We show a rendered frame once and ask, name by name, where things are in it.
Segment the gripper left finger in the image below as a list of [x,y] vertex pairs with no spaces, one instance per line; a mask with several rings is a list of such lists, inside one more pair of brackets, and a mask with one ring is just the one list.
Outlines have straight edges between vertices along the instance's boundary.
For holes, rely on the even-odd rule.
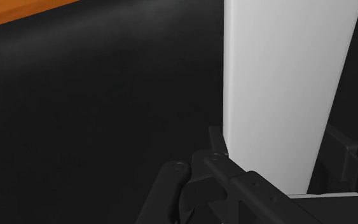
[[209,206],[221,224],[248,224],[248,210],[230,181],[245,171],[228,157],[219,127],[209,128],[210,149],[191,163],[162,165],[135,224],[191,224],[196,209]]

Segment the tall white box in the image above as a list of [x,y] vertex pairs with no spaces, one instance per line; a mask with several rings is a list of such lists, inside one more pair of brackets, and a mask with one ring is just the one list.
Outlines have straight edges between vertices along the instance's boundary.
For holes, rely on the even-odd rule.
[[229,157],[304,195],[358,18],[358,0],[224,0]]

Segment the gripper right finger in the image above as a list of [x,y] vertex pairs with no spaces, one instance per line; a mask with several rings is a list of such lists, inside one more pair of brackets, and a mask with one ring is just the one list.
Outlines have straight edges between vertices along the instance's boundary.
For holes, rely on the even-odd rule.
[[309,194],[355,192],[358,141],[328,124],[308,186]]

